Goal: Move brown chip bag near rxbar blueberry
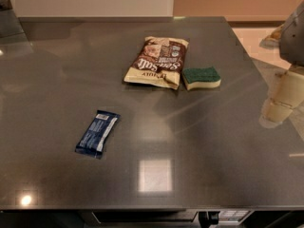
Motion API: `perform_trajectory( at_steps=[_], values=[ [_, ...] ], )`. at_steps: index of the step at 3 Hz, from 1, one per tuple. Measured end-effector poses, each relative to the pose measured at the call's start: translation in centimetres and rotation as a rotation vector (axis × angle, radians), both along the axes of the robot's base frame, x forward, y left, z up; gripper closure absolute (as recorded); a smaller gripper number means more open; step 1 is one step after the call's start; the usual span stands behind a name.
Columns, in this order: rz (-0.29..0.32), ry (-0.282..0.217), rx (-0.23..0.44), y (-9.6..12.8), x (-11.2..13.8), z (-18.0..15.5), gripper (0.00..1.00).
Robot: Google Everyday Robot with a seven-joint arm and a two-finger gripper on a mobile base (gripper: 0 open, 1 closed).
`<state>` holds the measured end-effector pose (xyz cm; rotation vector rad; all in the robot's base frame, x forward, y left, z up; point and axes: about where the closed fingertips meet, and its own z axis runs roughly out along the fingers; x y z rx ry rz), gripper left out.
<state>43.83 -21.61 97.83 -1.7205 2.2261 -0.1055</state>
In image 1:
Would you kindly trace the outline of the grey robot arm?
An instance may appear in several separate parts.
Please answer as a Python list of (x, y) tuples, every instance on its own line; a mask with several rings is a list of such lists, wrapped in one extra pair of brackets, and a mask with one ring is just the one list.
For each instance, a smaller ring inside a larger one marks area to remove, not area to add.
[(275, 128), (304, 102), (304, 1), (260, 44), (278, 48), (280, 59), (289, 64), (275, 74), (261, 109), (260, 124)]

